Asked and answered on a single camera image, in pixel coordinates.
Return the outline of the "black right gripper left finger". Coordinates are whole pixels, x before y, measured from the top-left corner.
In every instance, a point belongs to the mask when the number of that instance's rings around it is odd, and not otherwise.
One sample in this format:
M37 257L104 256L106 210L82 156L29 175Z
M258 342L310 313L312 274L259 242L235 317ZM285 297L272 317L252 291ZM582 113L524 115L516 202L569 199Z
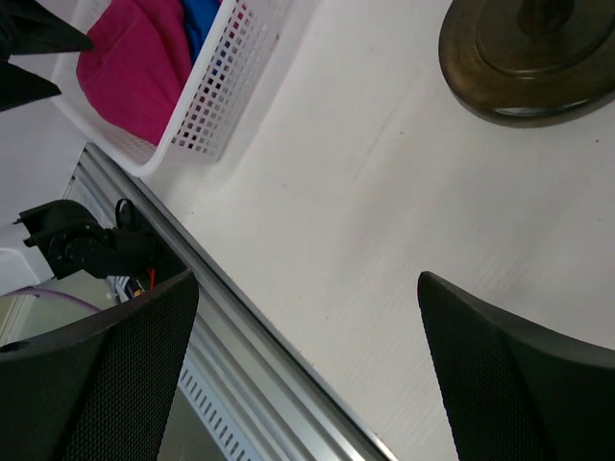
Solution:
M199 302L190 271L1 349L4 460L155 460Z

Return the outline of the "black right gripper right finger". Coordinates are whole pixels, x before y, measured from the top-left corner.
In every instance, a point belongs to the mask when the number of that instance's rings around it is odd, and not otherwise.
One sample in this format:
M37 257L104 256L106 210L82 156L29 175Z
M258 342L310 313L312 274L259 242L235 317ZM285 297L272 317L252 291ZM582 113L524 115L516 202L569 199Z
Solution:
M419 276L417 297L459 459L613 459L612 350L431 272Z

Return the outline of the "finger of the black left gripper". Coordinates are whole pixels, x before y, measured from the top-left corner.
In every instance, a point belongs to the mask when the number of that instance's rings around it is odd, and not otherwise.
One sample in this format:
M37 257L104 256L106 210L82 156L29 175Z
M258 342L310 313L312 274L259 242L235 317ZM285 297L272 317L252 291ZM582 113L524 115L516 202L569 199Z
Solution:
M1 2L1 59L90 51L92 40L38 1Z
M18 108L61 95L60 89L36 74L8 61L1 62L1 110Z

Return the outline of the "pink cap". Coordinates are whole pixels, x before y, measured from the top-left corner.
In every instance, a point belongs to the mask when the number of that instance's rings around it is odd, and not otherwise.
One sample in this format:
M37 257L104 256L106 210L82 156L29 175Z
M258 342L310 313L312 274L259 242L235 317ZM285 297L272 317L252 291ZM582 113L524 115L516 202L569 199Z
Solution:
M154 145L192 68L179 1L112 1L88 30L76 76L107 122Z

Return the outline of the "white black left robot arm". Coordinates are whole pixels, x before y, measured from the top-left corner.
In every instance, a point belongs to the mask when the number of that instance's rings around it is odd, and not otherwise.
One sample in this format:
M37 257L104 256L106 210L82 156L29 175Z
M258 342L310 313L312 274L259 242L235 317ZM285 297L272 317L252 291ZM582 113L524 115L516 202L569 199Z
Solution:
M1 109L60 95L52 82L13 63L17 55L90 51L90 38L37 1L1 4ZM145 229L104 229L77 202L62 199L20 212L1 229L1 293L25 292L49 279L85 271L98 279L137 276L158 246Z

